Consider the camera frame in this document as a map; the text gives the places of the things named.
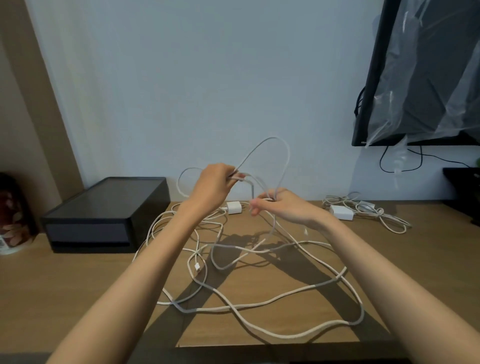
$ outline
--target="tabletop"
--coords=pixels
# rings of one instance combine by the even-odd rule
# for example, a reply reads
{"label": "tabletop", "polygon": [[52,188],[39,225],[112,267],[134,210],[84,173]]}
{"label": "tabletop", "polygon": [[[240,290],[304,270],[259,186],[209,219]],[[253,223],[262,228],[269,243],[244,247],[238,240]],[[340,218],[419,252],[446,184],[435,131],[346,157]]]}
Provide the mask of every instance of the tabletop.
{"label": "tabletop", "polygon": [[[412,229],[397,235],[378,221],[355,217],[345,224],[386,258],[409,274],[474,328],[480,330],[480,228],[469,218],[441,203],[379,202],[388,213],[409,221]],[[222,217],[222,244],[252,247],[268,235],[270,219],[247,212]],[[282,221],[297,240],[325,238],[318,232]],[[212,242],[213,226],[199,230],[202,242]],[[286,242],[275,233],[265,246]],[[190,239],[186,247],[194,248]],[[334,252],[306,246],[314,256],[338,271],[343,267]],[[209,248],[204,250],[208,255]],[[182,252],[166,282],[174,297],[186,297],[198,286],[187,269],[190,252]],[[224,266],[240,255],[237,249],[215,249]],[[24,250],[0,256],[0,357],[46,357],[96,299],[125,270],[132,254],[54,254],[44,234]],[[207,260],[207,283],[234,304],[268,300],[278,294],[319,283],[332,273],[295,247],[269,254],[249,254],[232,268],[218,271]],[[201,278],[204,268],[199,272]],[[182,314],[173,306],[157,306],[131,362],[258,362],[307,361],[405,356],[364,292],[347,273],[365,307],[357,326],[337,326],[294,340],[272,338],[247,329],[231,312]],[[160,300],[167,301],[164,294]],[[224,302],[202,289],[182,304],[185,308],[215,307]],[[354,321],[360,308],[342,283],[296,293],[271,304],[241,311],[246,320],[277,334],[303,332],[322,322]]]}

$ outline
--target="tv screen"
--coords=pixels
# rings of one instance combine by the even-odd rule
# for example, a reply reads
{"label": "tv screen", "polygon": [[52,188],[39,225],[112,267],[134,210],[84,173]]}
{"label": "tv screen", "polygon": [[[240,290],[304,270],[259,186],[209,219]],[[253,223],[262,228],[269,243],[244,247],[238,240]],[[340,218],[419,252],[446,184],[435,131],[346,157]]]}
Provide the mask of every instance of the tv screen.
{"label": "tv screen", "polygon": [[353,146],[480,145],[480,1],[385,0]]}

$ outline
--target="white cable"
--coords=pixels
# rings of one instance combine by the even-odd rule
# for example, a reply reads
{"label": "white cable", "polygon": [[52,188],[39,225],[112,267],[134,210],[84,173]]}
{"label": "white cable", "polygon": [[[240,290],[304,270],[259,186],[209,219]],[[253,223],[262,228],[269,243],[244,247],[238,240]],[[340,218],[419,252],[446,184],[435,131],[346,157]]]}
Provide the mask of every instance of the white cable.
{"label": "white cable", "polygon": [[[398,218],[397,216],[386,214],[384,209],[381,207],[374,208],[368,205],[361,205],[360,204],[361,201],[357,201],[359,196],[360,194],[358,192],[351,192],[344,197],[329,195],[329,196],[326,196],[325,199],[322,201],[323,208],[328,208],[331,205],[343,205],[346,208],[349,208],[350,210],[352,210],[355,215],[378,218],[383,226],[385,226],[388,230],[390,230],[391,232],[394,232],[395,234],[404,234],[407,232],[408,228],[411,228],[411,225],[409,222],[401,218]],[[360,206],[363,209],[369,210],[369,212],[360,210]],[[385,219],[390,220],[397,225],[400,225],[402,227],[402,230],[400,231],[393,230],[386,224]]]}
{"label": "white cable", "polygon": [[[264,143],[265,141],[267,140],[270,140],[270,139],[277,139],[277,140],[280,140],[281,142],[283,142],[283,144],[285,145],[286,147],[286,150],[287,150],[287,158],[286,158],[286,162],[285,162],[285,166],[283,168],[283,171],[282,171],[282,174],[281,174],[281,177],[278,181],[278,184],[277,186],[275,187],[275,192],[274,192],[274,196],[273,198],[276,197],[276,192],[278,190],[278,188],[280,187],[282,181],[283,181],[283,178],[285,176],[285,172],[287,170],[287,167],[288,167],[288,162],[289,162],[289,159],[290,159],[290,148],[288,146],[288,144],[281,138],[279,137],[276,137],[276,136],[272,136],[272,137],[269,137],[269,138],[266,138],[264,140],[262,140],[255,148],[253,148],[247,155],[246,157],[242,160],[242,162],[235,168],[235,171],[238,171],[239,168],[243,165],[243,163],[248,159],[248,157],[254,152],[254,150],[256,148],[258,148],[262,143]],[[179,191],[179,193],[184,196],[184,197],[188,197],[187,194],[185,194],[184,192],[182,192],[180,190],[180,187],[179,187],[179,181],[180,181],[180,177],[184,174],[185,171],[189,170],[189,169],[199,169],[200,168],[187,168],[185,169],[179,176],[179,178],[177,179],[177,189]],[[266,192],[267,196],[269,196],[268,194],[268,189],[265,185],[265,183],[258,177],[253,177],[249,174],[246,174],[246,177],[249,177],[249,178],[252,178],[255,182],[257,182],[259,184],[259,186]],[[254,198],[254,190],[253,190],[253,183],[251,181],[249,181],[248,179],[246,178],[239,178],[238,180],[242,181],[242,182],[247,182],[249,183],[251,186],[252,186],[252,198]],[[179,204],[175,204],[172,206],[171,210],[168,210],[168,211],[165,211],[163,213],[161,213],[160,215],[158,215],[158,217],[153,221],[152,225],[150,226],[150,229],[148,230],[148,233],[147,233],[147,238],[145,239],[145,241],[140,245],[139,249],[137,250],[137,252],[135,253],[132,261],[134,261],[137,256],[138,256],[138,253],[140,252],[141,248],[144,246],[144,245],[148,245],[149,241],[151,239],[154,239],[155,238],[155,234],[157,234],[158,232],[160,232],[163,227],[159,227],[161,224],[164,224],[165,222],[167,222],[170,218],[172,218],[176,211],[175,211],[175,207],[178,206]],[[220,222],[216,222],[216,221],[213,221],[214,219],[220,217],[220,216],[223,216],[227,213],[226,211],[226,208],[224,207],[221,207],[219,209],[217,209],[216,211],[214,211],[213,213],[211,213],[210,215],[208,215],[206,218],[204,218],[201,222],[200,222],[200,225],[202,224],[214,224],[214,225],[217,225],[219,226],[219,231],[217,233],[217,236],[215,238],[215,241],[212,242],[212,243],[207,243],[207,244],[204,244],[202,246],[200,246],[200,235],[198,234],[198,231],[197,229],[194,230],[195,232],[195,235],[196,235],[196,238],[197,238],[197,241],[196,241],[196,248],[195,249],[187,249],[187,248],[183,248],[184,251],[188,251],[188,252],[191,252],[192,254],[190,255],[190,257],[188,258],[187,260],[187,268],[188,268],[188,271],[190,273],[190,276],[192,278],[192,280],[198,284],[198,288],[197,290],[195,290],[191,295],[189,295],[188,297],[185,297],[181,300],[175,300],[172,295],[164,288],[163,289],[163,293],[168,297],[169,299],[169,302],[161,302],[161,301],[158,301],[157,304],[160,304],[160,305],[174,305],[179,311],[181,311],[182,313],[184,314],[190,314],[190,313],[197,313],[197,312],[224,312],[224,311],[229,311],[231,310],[236,316],[237,318],[246,326],[250,327],[250,328],[253,328],[255,330],[258,330],[258,331],[261,331],[263,332],[264,334],[266,335],[269,335],[269,336],[272,336],[272,337],[275,337],[275,338],[279,338],[279,339],[296,339],[296,338],[301,338],[301,337],[304,337],[304,336],[307,336],[309,334],[312,334],[314,332],[318,332],[318,331],[321,331],[321,330],[324,330],[328,327],[331,327],[331,326],[334,326],[334,325],[348,325],[348,326],[353,326],[353,325],[357,325],[359,324],[362,320],[363,320],[363,317],[365,315],[365,311],[364,311],[364,308],[363,308],[363,303],[360,299],[360,297],[358,296],[357,292],[355,291],[355,289],[352,287],[352,285],[347,281],[347,279],[343,276],[347,270],[347,267],[344,267],[340,272],[338,272],[337,270],[335,270],[332,266],[330,266],[329,264],[327,264],[326,262],[322,261],[321,259],[315,257],[314,255],[312,255],[310,252],[308,252],[305,248],[303,248],[302,244],[307,244],[307,243],[310,243],[310,244],[315,244],[315,245],[319,245],[319,246],[322,246],[322,247],[326,247],[326,248],[329,248],[332,250],[332,247],[330,244],[328,243],[323,243],[323,242],[315,242],[315,241],[311,241],[311,240],[303,240],[303,241],[297,241],[290,233],[288,233],[288,231],[285,230],[285,228],[283,228],[276,220],[276,217],[275,215],[269,213],[268,211],[266,211],[266,213],[272,218],[273,222],[272,222],[272,228],[271,230],[269,231],[268,235],[266,238],[260,240],[260,242],[258,242],[252,249],[247,249],[247,248],[244,248],[244,247],[241,247],[241,246],[236,246],[236,245],[224,245],[224,244],[219,244],[218,242],[220,241],[220,237],[222,235],[222,232],[223,232],[223,223],[220,223]],[[285,243],[285,244],[282,244],[282,245],[279,245],[275,248],[270,248],[270,249],[263,249],[263,250],[257,250],[267,239],[269,239],[273,232],[275,230],[279,231],[281,229],[291,240],[290,243]],[[214,265],[214,267],[218,270],[224,270],[224,269],[228,269],[229,267],[231,267],[232,265],[236,264],[238,261],[240,261],[243,257],[245,257],[246,255],[248,254],[251,254],[251,253],[255,253],[255,254],[267,254],[267,253],[271,253],[273,251],[276,251],[276,250],[279,250],[279,249],[283,249],[283,248],[286,248],[286,247],[289,247],[289,246],[295,246],[297,247],[298,249],[300,249],[302,252],[304,252],[306,255],[308,255],[309,257],[311,257],[312,259],[314,259],[315,261],[317,261],[318,263],[322,264],[323,266],[325,266],[327,269],[329,269],[332,273],[333,273],[333,277],[327,281],[324,281],[324,282],[319,282],[319,283],[316,283],[316,284],[311,284],[311,285],[308,285],[308,286],[304,286],[304,287],[301,287],[301,288],[298,288],[296,290],[292,290],[292,291],[289,291],[289,292],[285,292],[285,293],[282,293],[276,297],[273,297],[267,301],[263,301],[263,302],[258,302],[258,303],[244,303],[244,304],[233,304],[232,302],[230,302],[230,300],[224,295],[222,294],[219,290],[217,290],[215,287],[212,287],[210,285],[208,285],[206,283],[206,279],[207,279],[207,274],[208,274],[208,271],[207,271],[207,264],[206,264],[206,261],[205,259],[203,258],[203,256],[201,255],[201,252],[204,248],[208,247],[208,246],[211,246],[211,249],[210,249],[210,252],[209,252],[209,257],[212,261],[212,264]],[[226,249],[239,249],[245,253],[241,254],[238,258],[234,259],[232,262],[230,262],[229,264],[227,264],[226,266],[224,267],[220,267],[216,262],[215,262],[215,258],[214,258],[214,251],[215,251],[215,248],[226,248]],[[200,258],[200,260],[203,262],[203,266],[204,266],[204,269],[205,269],[205,275],[203,277],[202,280],[198,280],[194,273],[192,272],[192,268],[190,267],[190,262],[192,259],[195,259],[195,262],[197,262],[197,258]],[[359,306],[360,306],[360,316],[359,318],[356,320],[356,321],[345,321],[345,320],[331,320],[331,321],[327,321],[327,322],[324,322],[320,325],[317,325],[315,327],[312,327],[311,329],[307,330],[307,331],[304,331],[304,332],[300,332],[300,333],[297,333],[297,334],[292,334],[292,335],[280,335],[280,334],[276,334],[274,332],[270,332],[264,328],[261,328],[259,326],[256,326],[254,324],[252,324],[251,322],[247,321],[242,315],[241,313],[238,311],[239,309],[245,309],[245,308],[254,308],[254,307],[260,307],[260,306],[264,306],[266,304],[269,304],[269,303],[272,303],[276,300],[279,300],[280,298],[283,298],[283,297],[286,297],[286,296],[289,296],[291,294],[294,294],[294,293],[298,293],[298,292],[302,292],[302,291],[307,291],[307,290],[311,290],[311,289],[314,289],[314,288],[317,288],[317,287],[320,287],[320,286],[323,286],[323,285],[326,285],[326,284],[329,284],[329,283],[335,283],[335,282],[338,282],[338,281],[342,281],[347,287],[348,289],[352,292],[352,294],[355,296],[355,299],[357,300]],[[191,299],[194,295],[196,295],[200,289],[202,289],[202,287],[205,287],[209,290],[211,290],[212,292],[216,293],[227,305],[225,306],[220,306],[220,307],[210,307],[210,308],[192,308],[192,309],[185,309],[183,307],[180,306],[180,303],[182,302],[185,302],[189,299]]]}

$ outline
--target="protective plastic sheet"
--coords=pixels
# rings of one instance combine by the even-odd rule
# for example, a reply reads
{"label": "protective plastic sheet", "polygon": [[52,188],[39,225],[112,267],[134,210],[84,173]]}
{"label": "protective plastic sheet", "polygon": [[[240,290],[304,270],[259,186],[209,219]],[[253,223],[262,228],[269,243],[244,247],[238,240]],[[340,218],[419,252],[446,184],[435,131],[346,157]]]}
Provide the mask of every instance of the protective plastic sheet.
{"label": "protective plastic sheet", "polygon": [[403,0],[374,97],[367,145],[458,135],[480,141],[480,0]]}

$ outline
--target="person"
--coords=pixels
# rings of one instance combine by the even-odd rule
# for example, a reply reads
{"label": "person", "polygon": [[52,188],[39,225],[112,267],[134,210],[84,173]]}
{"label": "person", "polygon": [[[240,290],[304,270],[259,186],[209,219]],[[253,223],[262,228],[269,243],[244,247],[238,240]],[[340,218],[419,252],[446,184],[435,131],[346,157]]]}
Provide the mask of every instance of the person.
{"label": "person", "polygon": [[[168,225],[98,299],[50,356],[48,363],[125,363],[141,337],[167,276],[199,222],[225,201],[236,180],[233,166],[205,168],[191,196]],[[327,211],[278,189],[250,202],[262,210],[319,230],[350,270],[383,321],[417,363],[480,362],[480,335]]]}

